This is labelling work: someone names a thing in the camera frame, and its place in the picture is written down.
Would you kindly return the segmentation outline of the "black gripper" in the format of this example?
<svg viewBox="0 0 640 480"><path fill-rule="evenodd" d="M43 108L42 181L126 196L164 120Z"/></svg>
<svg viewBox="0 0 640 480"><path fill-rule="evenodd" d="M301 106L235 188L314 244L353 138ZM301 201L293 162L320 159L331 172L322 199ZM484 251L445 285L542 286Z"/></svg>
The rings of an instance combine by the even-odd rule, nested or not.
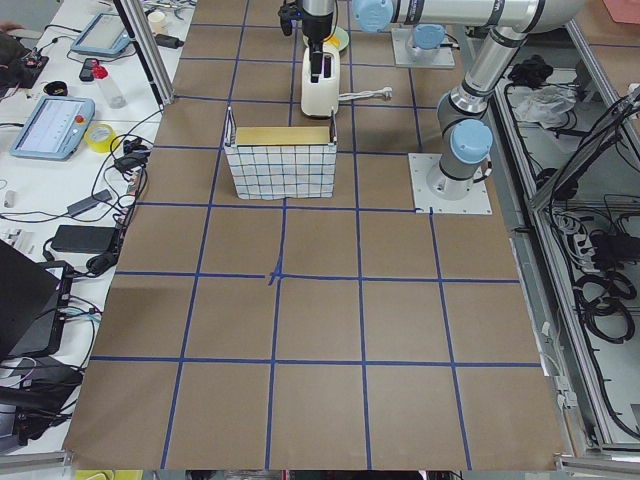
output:
<svg viewBox="0 0 640 480"><path fill-rule="evenodd" d="M331 34L333 14L317 16L309 13L302 14L302 30L307 37L310 61L310 82L318 83L322 73L324 40Z"/></svg>

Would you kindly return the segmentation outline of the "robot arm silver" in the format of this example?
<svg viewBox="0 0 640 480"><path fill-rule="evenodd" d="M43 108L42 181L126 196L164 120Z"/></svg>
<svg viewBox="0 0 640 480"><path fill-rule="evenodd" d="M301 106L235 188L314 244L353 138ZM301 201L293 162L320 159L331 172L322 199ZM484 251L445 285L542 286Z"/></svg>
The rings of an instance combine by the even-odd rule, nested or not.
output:
<svg viewBox="0 0 640 480"><path fill-rule="evenodd" d="M445 39L447 25L509 27L517 33L542 33L554 30L570 20L583 7L582 1L355 1L353 13L360 29L367 33L390 29L403 37L403 51L412 66L420 58L431 55Z"/></svg>
<svg viewBox="0 0 640 480"><path fill-rule="evenodd" d="M554 30L572 20L582 1L355 1L361 30L380 32L394 23L487 27L473 66L462 82L445 94L437 108L444 141L439 163L427 174L427 186L438 197L466 197L473 177L493 143L483 123L488 101L507 66L530 33Z"/></svg>

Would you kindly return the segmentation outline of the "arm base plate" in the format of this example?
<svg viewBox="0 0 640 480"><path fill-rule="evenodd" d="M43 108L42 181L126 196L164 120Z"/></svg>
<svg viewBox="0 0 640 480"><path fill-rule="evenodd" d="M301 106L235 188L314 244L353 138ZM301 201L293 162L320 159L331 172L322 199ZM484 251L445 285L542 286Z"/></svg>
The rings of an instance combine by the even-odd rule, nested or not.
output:
<svg viewBox="0 0 640 480"><path fill-rule="evenodd" d="M440 24L418 24L391 30L395 65L401 68L453 69L453 47Z"/></svg>
<svg viewBox="0 0 640 480"><path fill-rule="evenodd" d="M414 210L422 214L491 215L483 171L467 180L453 180L440 169L440 154L409 153Z"/></svg>

